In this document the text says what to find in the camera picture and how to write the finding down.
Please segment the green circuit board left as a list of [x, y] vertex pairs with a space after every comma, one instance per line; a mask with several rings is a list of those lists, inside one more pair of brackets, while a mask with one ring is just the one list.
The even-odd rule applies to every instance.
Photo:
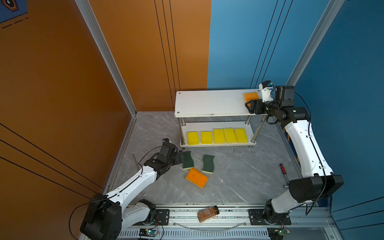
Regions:
[[155, 238], [159, 234], [158, 230], [155, 229], [140, 229], [140, 238]]

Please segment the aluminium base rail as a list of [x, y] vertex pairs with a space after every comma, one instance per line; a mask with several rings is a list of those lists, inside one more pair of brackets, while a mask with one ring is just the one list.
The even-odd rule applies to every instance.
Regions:
[[139, 202], [121, 211], [92, 205], [81, 232], [91, 240], [340, 240], [325, 208], [304, 208], [266, 221], [258, 206], [155, 206]]

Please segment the aluminium corner post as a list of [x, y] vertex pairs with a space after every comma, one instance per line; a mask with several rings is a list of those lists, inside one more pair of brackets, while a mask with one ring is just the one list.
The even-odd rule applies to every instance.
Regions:
[[286, 82], [287, 85], [295, 86], [297, 84], [344, 2], [345, 0], [331, 0], [328, 2], [297, 64]]
[[85, 20], [88, 29], [101, 53], [115, 84], [133, 117], [137, 116], [137, 109], [133, 103], [132, 97], [128, 91], [125, 81], [121, 75], [118, 65], [114, 59], [114, 56], [109, 48], [107, 40], [103, 34], [103, 31], [98, 23], [96, 15], [92, 9], [91, 3], [86, 0], [75, 0], [83, 19]]

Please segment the aluminium corner post right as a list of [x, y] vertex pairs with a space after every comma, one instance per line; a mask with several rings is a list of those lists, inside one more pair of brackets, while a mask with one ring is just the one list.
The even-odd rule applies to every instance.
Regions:
[[297, 84], [344, 2], [345, 0], [331, 0], [328, 2], [297, 64], [286, 82], [287, 85], [295, 86]]

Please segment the brown spice bottle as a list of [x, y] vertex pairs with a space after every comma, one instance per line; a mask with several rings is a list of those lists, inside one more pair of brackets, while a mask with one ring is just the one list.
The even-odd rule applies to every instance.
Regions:
[[203, 223], [204, 221], [207, 221], [211, 218], [214, 218], [219, 213], [220, 213], [220, 210], [219, 210], [218, 206], [215, 205], [215, 206], [210, 206], [210, 207], [207, 207], [203, 210], [200, 210], [197, 213], [197, 216], [198, 216], [199, 222]]

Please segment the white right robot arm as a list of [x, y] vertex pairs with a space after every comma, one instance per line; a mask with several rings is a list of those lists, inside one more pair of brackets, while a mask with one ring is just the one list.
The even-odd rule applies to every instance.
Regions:
[[295, 105], [295, 87], [275, 87], [266, 81], [259, 85], [258, 91], [261, 98], [246, 101], [246, 108], [250, 114], [263, 115], [261, 124], [275, 118], [299, 163], [302, 177], [289, 181], [288, 189], [268, 200], [263, 210], [249, 210], [250, 220], [253, 225], [290, 224], [292, 210], [305, 205], [308, 214], [319, 200], [331, 197], [344, 184], [344, 179], [334, 173], [322, 154], [309, 108]]

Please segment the yellow sponge stack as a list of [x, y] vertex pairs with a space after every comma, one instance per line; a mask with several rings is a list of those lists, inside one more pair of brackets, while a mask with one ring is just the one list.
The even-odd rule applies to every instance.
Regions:
[[201, 143], [202, 145], [211, 145], [213, 143], [213, 133], [211, 131], [202, 131]]

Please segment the red handled screwdriver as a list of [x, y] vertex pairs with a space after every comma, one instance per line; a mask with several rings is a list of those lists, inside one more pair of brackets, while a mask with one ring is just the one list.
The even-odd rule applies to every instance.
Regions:
[[289, 187], [289, 179], [288, 179], [288, 176], [287, 176], [286, 169], [285, 169], [283, 164], [280, 164], [280, 168], [281, 168], [281, 171], [282, 171], [283, 176], [284, 176], [285, 181], [286, 181], [286, 184], [284, 185], [284, 188], [288, 188]]

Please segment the green scouring sponge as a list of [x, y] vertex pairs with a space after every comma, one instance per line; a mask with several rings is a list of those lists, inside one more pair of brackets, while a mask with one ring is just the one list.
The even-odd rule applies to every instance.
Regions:
[[191, 155], [191, 151], [185, 151], [184, 154], [184, 162], [183, 162], [183, 170], [190, 170], [194, 167], [194, 160]]
[[214, 172], [214, 169], [215, 169], [215, 165], [214, 165], [214, 156], [212, 155], [204, 155], [203, 156], [203, 168], [202, 168], [202, 172], [204, 173], [209, 173], [209, 174], [212, 174]]

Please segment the orange sponge stack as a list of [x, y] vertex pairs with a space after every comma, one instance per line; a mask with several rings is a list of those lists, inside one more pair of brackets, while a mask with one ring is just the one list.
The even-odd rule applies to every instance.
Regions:
[[257, 92], [253, 93], [245, 93], [244, 94], [245, 103], [249, 102], [250, 100], [258, 100], [259, 94]]

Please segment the white two-tier shelf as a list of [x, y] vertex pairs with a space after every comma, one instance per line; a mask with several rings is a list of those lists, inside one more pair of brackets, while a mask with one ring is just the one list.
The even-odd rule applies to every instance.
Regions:
[[[257, 92], [259, 99], [262, 98], [261, 93], [256, 89], [250, 90], [210, 90], [210, 91], [178, 91], [176, 93], [175, 102], [175, 117], [179, 121], [180, 128], [180, 146], [182, 148], [188, 147], [223, 147], [223, 146], [249, 146], [253, 147], [256, 144], [257, 136], [261, 127], [266, 121], [267, 116], [262, 115], [263, 118], [254, 131], [251, 127], [251, 118], [254, 114], [250, 114], [245, 106], [245, 93]], [[247, 117], [243, 121], [227, 121], [227, 122], [190, 122], [187, 123], [188, 118], [230, 118], [230, 117]], [[213, 129], [225, 128], [245, 128], [249, 142], [247, 144], [214, 144], [202, 145], [201, 132], [211, 131]], [[188, 132], [199, 132], [200, 144], [195, 146], [188, 145]]]

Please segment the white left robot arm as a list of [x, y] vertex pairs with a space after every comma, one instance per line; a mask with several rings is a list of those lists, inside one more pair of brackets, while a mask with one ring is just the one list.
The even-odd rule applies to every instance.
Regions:
[[123, 228], [155, 222], [155, 204], [145, 199], [133, 206], [130, 203], [172, 166], [185, 161], [184, 152], [168, 138], [162, 140], [159, 149], [125, 183], [105, 195], [97, 193], [86, 203], [88, 208], [80, 226], [82, 234], [91, 240], [115, 240]]

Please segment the circuit board right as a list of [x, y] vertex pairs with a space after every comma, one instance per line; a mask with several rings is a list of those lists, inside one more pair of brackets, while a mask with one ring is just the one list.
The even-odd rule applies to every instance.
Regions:
[[290, 234], [291, 231], [287, 228], [282, 228], [282, 229], [272, 229], [270, 232], [270, 237], [276, 237], [278, 239], [283, 239], [285, 235]]

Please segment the aluminium corner post left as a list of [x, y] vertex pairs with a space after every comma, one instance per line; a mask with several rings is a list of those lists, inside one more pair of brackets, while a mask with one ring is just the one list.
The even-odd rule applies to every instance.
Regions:
[[83, 19], [85, 20], [88, 29], [101, 53], [115, 84], [133, 117], [137, 116], [137, 109], [133, 103], [132, 97], [128, 91], [125, 81], [121, 75], [118, 65], [114, 59], [114, 56], [109, 48], [107, 40], [103, 34], [103, 31], [98, 23], [96, 15], [92, 9], [91, 3], [86, 0], [75, 0]]

